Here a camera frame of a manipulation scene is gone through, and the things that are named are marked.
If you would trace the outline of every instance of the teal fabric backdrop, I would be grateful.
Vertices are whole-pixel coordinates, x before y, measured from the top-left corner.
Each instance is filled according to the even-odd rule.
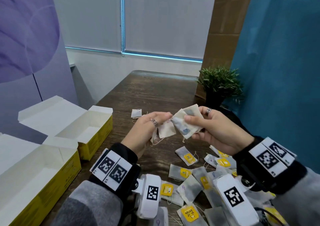
[[[320,0],[251,0],[231,65],[245,100],[234,106],[320,173]]]

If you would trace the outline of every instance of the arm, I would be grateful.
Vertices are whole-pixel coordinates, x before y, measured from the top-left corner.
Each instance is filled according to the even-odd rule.
[[[261,190],[257,181],[267,185],[269,191],[277,194],[272,201],[274,207],[290,226],[319,224],[320,175],[294,161],[278,176],[270,178],[270,175],[262,173],[264,167],[249,154],[249,150],[262,138],[254,138],[219,111],[211,110],[207,114],[207,107],[199,107],[199,110],[208,119],[185,116],[187,123],[205,128],[204,132],[192,135],[193,139],[206,141],[219,151],[233,156],[237,161],[237,173],[256,182],[254,187],[257,191]],[[251,175],[244,171],[242,164],[247,165]]]
[[[142,116],[122,142],[115,143],[110,150],[130,164],[136,163],[138,157],[142,156],[146,143],[155,129],[150,119],[156,119],[161,124],[171,117],[172,114],[165,112],[152,112]],[[101,156],[97,165],[104,158],[105,156]],[[131,177],[125,176],[124,184],[130,184],[127,178],[130,180]],[[51,226],[116,226],[121,218],[123,204],[127,197],[128,195],[119,193],[118,190],[114,192],[92,174],[89,180],[83,181],[65,200]]]

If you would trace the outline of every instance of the black wristband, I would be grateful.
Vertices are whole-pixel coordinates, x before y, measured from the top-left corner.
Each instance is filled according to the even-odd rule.
[[[90,175],[88,181],[108,189],[124,202],[127,199],[127,197],[132,193],[131,191],[134,190],[137,178],[140,174],[141,168],[136,164],[136,162],[138,161],[138,157],[131,149],[129,149],[128,147],[124,146],[122,143],[119,143],[119,142],[114,143],[110,147],[109,151],[114,151],[115,153],[120,155],[123,159],[125,159],[130,164],[132,164],[132,167],[124,177],[118,189],[116,191],[112,190],[100,179],[94,176],[94,174]],[[102,162],[102,160],[105,158],[105,156],[109,151],[106,151],[105,154],[99,158],[95,166],[92,168],[92,171],[94,171],[94,169]]]
[[[298,161],[294,161],[285,171],[273,177],[249,153],[249,151],[263,141],[262,137],[255,137],[254,141],[233,156],[237,162],[237,174],[249,182],[256,183],[254,191],[270,191],[274,194],[284,194],[290,190],[307,174],[307,169]]]

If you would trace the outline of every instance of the roller blind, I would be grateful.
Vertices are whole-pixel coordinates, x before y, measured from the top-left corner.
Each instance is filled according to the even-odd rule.
[[[202,59],[214,0],[124,0],[125,50]]]
[[[121,52],[120,0],[54,0],[65,45]]]

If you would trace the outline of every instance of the potted plant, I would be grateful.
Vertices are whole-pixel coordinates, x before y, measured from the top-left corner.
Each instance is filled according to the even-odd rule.
[[[225,98],[233,98],[239,103],[242,100],[242,85],[238,80],[237,69],[230,70],[223,66],[203,68],[198,78],[206,92],[205,105],[212,109],[220,107]]]

